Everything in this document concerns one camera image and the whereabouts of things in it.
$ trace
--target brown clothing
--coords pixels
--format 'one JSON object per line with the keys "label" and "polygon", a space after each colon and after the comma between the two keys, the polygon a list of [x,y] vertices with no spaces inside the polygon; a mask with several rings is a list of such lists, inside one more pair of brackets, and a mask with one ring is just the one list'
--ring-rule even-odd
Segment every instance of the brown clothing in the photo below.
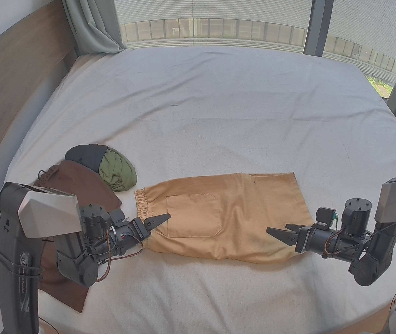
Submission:
{"label": "brown clothing", "polygon": [[266,228],[313,223],[293,173],[180,178],[140,189],[135,198],[142,220],[171,215],[146,240],[160,253],[282,262],[297,253]]}
{"label": "brown clothing", "polygon": [[[45,172],[34,186],[58,189],[77,196],[80,207],[101,204],[107,212],[117,209],[121,201],[94,171],[73,161],[62,161]],[[44,242],[39,289],[72,309],[82,312],[88,287],[62,276],[57,269],[56,249],[52,242]]]}

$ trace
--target wooden bed frame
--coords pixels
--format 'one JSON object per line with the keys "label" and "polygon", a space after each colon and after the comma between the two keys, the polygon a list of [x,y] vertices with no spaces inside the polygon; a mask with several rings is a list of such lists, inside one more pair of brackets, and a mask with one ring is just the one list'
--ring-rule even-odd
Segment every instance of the wooden bed frame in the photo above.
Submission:
{"label": "wooden bed frame", "polygon": [[[43,6],[0,35],[0,144],[20,111],[56,66],[61,62],[68,69],[72,66],[77,58],[74,48],[75,39],[61,0]],[[5,174],[0,174],[1,183],[4,177]],[[389,306],[338,334],[379,331],[388,310]]]}

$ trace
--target tan shorts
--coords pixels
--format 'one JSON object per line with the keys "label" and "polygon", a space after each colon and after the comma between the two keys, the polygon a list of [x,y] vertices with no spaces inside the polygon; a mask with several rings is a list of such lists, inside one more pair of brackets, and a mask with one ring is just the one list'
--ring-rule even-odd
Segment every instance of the tan shorts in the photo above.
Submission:
{"label": "tan shorts", "polygon": [[142,220],[171,215],[146,240],[160,253],[282,262],[297,253],[266,228],[313,223],[294,173],[180,178],[139,189],[135,198]]}

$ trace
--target white bed sheet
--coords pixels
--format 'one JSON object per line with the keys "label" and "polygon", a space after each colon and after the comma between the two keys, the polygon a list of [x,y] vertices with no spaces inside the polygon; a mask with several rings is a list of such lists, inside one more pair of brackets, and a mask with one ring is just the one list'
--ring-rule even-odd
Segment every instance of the white bed sheet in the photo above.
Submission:
{"label": "white bed sheet", "polygon": [[[376,205],[381,184],[396,176],[396,119],[357,67],[253,48],[79,58],[6,180],[32,183],[87,143],[128,157],[138,175],[133,190],[178,177],[293,171],[313,217],[322,206],[341,212],[356,196]],[[118,197],[136,216],[133,191]],[[313,253],[259,265],[145,250],[112,263],[82,314],[44,292],[39,310],[67,334],[329,333],[396,292],[396,246],[392,265],[369,287],[357,285],[348,266]]]}

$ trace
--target back pocket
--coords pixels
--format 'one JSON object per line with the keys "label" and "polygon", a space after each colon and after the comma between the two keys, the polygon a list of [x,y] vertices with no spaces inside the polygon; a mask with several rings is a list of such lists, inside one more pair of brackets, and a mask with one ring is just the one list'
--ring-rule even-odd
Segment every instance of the back pocket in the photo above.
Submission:
{"label": "back pocket", "polygon": [[221,230],[217,198],[212,194],[167,197],[168,237],[214,237]]}

